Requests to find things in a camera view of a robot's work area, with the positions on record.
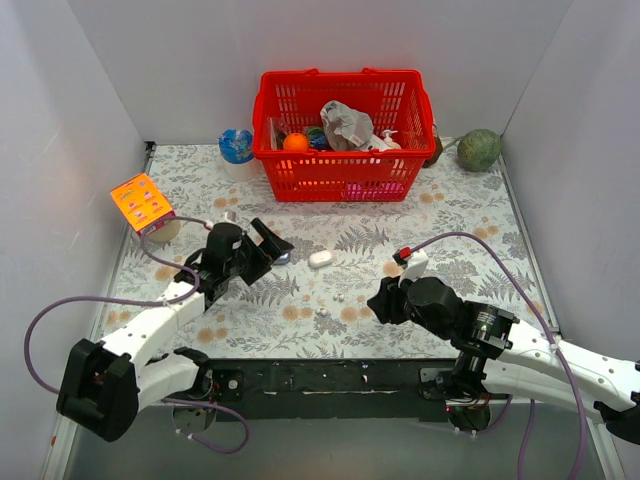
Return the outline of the white earbud charging case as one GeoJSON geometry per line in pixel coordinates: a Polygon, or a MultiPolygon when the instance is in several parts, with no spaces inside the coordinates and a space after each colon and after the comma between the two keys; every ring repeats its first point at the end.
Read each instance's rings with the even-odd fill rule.
{"type": "Polygon", "coordinates": [[[308,258],[308,266],[313,270],[318,270],[330,266],[335,259],[330,250],[321,250],[312,253],[308,258]]]}

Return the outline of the purple earbud charging case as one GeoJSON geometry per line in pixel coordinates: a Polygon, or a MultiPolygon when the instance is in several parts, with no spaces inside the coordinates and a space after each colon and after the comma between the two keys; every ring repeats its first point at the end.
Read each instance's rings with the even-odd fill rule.
{"type": "Polygon", "coordinates": [[[281,265],[287,265],[291,262],[292,259],[292,252],[287,252],[285,254],[283,254],[282,256],[280,256],[275,262],[275,265],[281,266],[281,265]]]}

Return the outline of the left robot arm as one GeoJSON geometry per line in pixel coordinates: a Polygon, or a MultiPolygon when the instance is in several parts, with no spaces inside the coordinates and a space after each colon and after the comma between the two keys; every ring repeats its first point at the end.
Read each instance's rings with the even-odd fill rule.
{"type": "Polygon", "coordinates": [[[252,285],[293,245],[261,220],[255,242],[232,221],[208,224],[206,244],[178,266],[163,294],[123,327],[92,342],[76,343],[68,356],[56,409],[102,439],[113,442],[147,406],[173,394],[200,400],[215,386],[206,354],[158,350],[224,296],[232,280],[252,285]]]}

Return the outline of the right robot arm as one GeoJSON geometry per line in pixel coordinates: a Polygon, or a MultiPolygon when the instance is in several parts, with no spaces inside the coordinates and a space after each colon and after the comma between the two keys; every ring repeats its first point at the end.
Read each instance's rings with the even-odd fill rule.
{"type": "Polygon", "coordinates": [[[386,277],[367,305],[381,323],[410,321],[458,351],[452,369],[424,379],[427,398],[505,394],[582,407],[615,437],[638,443],[638,363],[551,342],[510,312],[459,298],[435,277],[386,277]]]}

